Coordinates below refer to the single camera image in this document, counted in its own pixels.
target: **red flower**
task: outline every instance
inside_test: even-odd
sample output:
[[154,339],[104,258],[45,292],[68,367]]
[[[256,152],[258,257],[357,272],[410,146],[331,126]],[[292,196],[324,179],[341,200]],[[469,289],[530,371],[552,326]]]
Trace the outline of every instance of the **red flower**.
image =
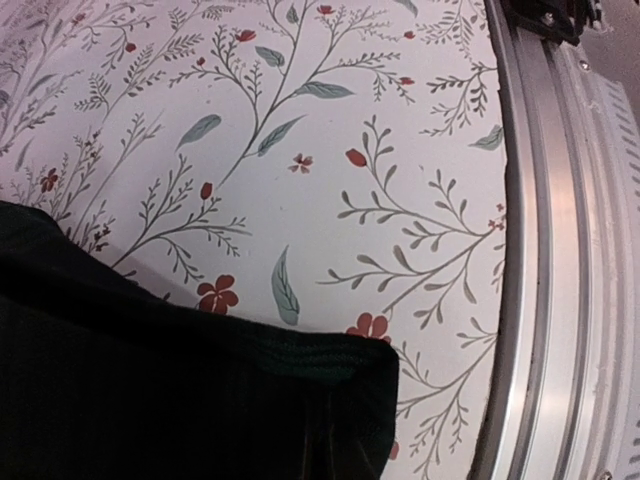
[[322,15],[331,15],[335,10],[331,7],[331,5],[320,5],[318,7],[318,13]]
[[253,30],[243,30],[240,33],[236,34],[236,40],[239,42],[248,42],[256,38],[256,32]]
[[202,188],[200,189],[200,198],[203,200],[209,199],[211,194],[213,193],[213,185],[209,182],[205,182],[202,184]]
[[210,283],[201,283],[198,286],[198,295],[202,296],[202,300],[198,308],[203,312],[225,315],[229,307],[235,307],[238,304],[238,296],[229,290],[235,281],[231,275],[220,275],[215,286]]
[[309,170],[309,167],[313,164],[313,157],[304,157],[303,160],[302,154],[299,153],[295,156],[293,161],[296,163],[296,165],[292,165],[289,167],[289,170],[291,170],[292,172],[297,172],[298,168],[300,168],[300,171],[302,173],[309,173],[311,171]]
[[56,175],[56,169],[52,168],[47,173],[47,176],[40,180],[40,185],[42,185],[42,193],[50,192],[53,190],[54,185],[58,181],[58,175]]
[[73,17],[73,20],[71,20],[71,23],[73,23],[74,25],[79,24],[82,20],[84,20],[85,18],[87,18],[87,15],[84,13],[79,13],[78,15],[76,15],[75,17]]
[[389,454],[389,460],[395,460],[398,458],[399,453],[400,445],[398,445],[398,442],[393,442],[393,447],[391,447],[391,453]]
[[367,159],[364,158],[364,155],[362,155],[355,148],[352,148],[351,150],[346,152],[345,155],[347,156],[349,161],[353,163],[356,167],[364,167],[367,165]]
[[347,329],[347,333],[349,335],[378,338],[387,343],[391,343],[391,338],[389,336],[383,337],[383,335],[387,333],[387,328],[389,327],[389,322],[386,317],[378,315],[376,318],[373,318],[373,315],[370,313],[363,313],[358,317],[356,325],[357,327],[349,327]]

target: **silver metal frame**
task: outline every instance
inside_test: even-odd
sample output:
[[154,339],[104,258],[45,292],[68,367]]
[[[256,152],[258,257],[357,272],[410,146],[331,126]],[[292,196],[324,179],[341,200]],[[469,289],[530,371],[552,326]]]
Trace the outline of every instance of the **silver metal frame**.
[[469,478],[591,480],[612,470],[617,480],[640,385],[631,190],[584,51],[507,25],[498,0],[487,11],[509,228],[494,380]]

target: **black fabric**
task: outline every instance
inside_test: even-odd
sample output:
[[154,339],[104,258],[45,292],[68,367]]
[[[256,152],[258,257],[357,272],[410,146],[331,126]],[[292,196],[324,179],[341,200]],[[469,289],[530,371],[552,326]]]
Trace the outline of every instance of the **black fabric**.
[[383,341],[173,306],[0,202],[0,478],[376,479]]

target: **floral fabric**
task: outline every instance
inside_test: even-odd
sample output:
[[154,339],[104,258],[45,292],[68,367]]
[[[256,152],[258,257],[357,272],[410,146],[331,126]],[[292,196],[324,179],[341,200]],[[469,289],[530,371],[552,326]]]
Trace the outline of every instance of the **floral fabric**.
[[0,198],[172,302],[390,342],[385,478],[466,478],[506,227],[480,0],[4,0],[0,24]]

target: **bolt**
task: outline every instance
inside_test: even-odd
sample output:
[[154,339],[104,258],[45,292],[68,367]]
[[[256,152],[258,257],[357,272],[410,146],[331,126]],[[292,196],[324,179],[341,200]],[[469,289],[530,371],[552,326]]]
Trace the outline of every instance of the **bolt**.
[[544,23],[547,27],[553,26],[553,24],[556,23],[556,19],[554,18],[553,13],[545,13],[542,17],[542,23]]

